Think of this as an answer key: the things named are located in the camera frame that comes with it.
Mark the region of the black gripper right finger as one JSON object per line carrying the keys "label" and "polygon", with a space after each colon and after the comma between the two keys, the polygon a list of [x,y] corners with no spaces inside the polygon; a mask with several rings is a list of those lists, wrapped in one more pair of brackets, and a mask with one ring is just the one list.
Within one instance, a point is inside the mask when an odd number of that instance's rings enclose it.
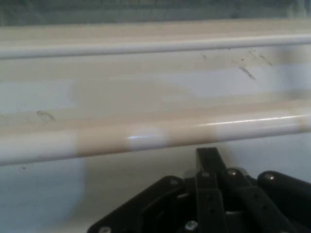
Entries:
{"label": "black gripper right finger", "polygon": [[206,232],[309,233],[311,184],[276,171],[256,179],[206,149]]}

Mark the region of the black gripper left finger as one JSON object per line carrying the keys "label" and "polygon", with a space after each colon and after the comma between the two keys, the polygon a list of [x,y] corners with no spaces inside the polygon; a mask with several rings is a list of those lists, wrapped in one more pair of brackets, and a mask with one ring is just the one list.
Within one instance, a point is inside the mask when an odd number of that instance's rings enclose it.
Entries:
{"label": "black gripper left finger", "polygon": [[100,219],[89,233],[225,233],[227,223],[220,173],[226,168],[216,148],[196,150],[197,172],[166,176]]}

